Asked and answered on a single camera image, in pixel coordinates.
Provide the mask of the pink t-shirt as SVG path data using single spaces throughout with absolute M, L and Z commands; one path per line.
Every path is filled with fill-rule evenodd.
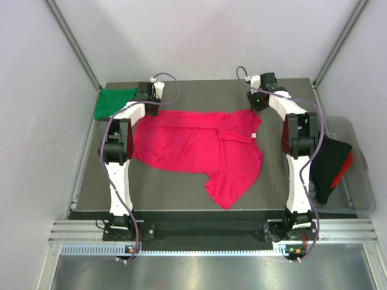
M 264 154 L 251 110 L 161 111 L 137 123 L 133 157 L 159 170 L 202 173 L 212 200 L 228 210 L 258 179 Z

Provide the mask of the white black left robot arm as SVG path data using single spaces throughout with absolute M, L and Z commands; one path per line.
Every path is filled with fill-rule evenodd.
M 103 240 L 138 240 L 129 192 L 129 164 L 134 154 L 132 127 L 147 115 L 156 116 L 164 83 L 153 77 L 135 89 L 103 89 L 94 114 L 99 122 L 98 154 L 111 195 Z

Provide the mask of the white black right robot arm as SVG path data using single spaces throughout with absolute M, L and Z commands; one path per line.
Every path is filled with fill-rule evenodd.
M 285 235 L 296 239 L 307 230 L 313 229 L 312 210 L 309 194 L 310 168 L 317 157 L 324 139 L 324 122 L 321 112 L 307 111 L 300 106 L 305 100 L 291 97 L 290 93 L 278 86 L 273 72 L 244 77 L 249 87 L 247 98 L 250 108 L 258 113 L 272 108 L 282 119 L 281 149 L 288 164 L 288 199 L 281 228 L 272 225 L 272 234 Z

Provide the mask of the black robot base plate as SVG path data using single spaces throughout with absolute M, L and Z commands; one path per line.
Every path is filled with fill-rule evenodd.
M 144 251 L 269 250 L 273 242 L 305 245 L 317 234 L 315 225 L 293 237 L 272 234 L 270 226 L 281 228 L 282 210 L 136 211 L 134 217 Z

